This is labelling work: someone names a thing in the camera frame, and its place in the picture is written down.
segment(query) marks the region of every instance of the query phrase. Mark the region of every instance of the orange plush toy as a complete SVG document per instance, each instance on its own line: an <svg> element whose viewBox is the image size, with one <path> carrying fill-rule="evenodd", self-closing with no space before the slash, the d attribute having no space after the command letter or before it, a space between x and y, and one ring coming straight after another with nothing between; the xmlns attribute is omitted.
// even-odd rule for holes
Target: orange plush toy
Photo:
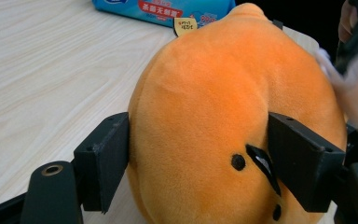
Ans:
<svg viewBox="0 0 358 224"><path fill-rule="evenodd" d="M305 212L250 155L268 154L269 112L345 148L345 120L319 65L256 5L161 49L129 106L127 172L148 223L317 222L321 214Z"/></svg>

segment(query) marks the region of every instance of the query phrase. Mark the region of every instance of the tissue box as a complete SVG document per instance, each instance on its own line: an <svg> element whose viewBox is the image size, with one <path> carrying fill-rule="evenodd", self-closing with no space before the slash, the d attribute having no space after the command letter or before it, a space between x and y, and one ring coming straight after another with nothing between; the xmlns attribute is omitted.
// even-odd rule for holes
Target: tissue box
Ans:
<svg viewBox="0 0 358 224"><path fill-rule="evenodd" d="M121 16L172 27L173 18L189 17L199 27L225 17L235 0L92 0L95 8Z"/></svg>

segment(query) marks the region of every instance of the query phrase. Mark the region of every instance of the wooden table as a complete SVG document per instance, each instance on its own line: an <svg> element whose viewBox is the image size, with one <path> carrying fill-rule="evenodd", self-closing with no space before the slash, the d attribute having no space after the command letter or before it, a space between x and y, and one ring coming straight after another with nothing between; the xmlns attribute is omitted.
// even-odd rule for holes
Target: wooden table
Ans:
<svg viewBox="0 0 358 224"><path fill-rule="evenodd" d="M25 192L37 167L71 161L104 118L126 111L146 64L173 39L170 28L97 11L91 0L0 1L0 203ZM83 216L145 223L126 176L107 214Z"/></svg>

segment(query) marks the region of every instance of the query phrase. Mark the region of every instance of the plush toy mouth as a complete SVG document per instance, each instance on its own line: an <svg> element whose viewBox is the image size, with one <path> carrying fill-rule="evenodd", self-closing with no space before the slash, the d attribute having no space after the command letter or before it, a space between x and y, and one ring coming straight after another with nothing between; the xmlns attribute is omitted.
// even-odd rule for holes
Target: plush toy mouth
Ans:
<svg viewBox="0 0 358 224"><path fill-rule="evenodd" d="M258 168L264 173L267 177L270 185L275 190L275 192L281 196L281 189L278 185L278 181L274 170L272 169L272 162L269 158L269 155L262 149L254 147L251 145L246 145L246 152L252 158L252 161L258 166ZM275 221L278 221L281 217L282 209L280 205L276 205L274 212L272 213L272 218Z"/></svg>

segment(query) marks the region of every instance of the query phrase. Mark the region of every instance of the small tag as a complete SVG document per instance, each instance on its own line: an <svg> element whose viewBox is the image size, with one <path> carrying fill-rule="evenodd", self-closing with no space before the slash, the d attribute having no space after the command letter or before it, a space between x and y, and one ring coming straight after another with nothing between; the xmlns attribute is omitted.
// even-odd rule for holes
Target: small tag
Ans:
<svg viewBox="0 0 358 224"><path fill-rule="evenodd" d="M176 36L185 35L187 33L197 30L197 28L197 21L194 18L173 19L173 32Z"/></svg>

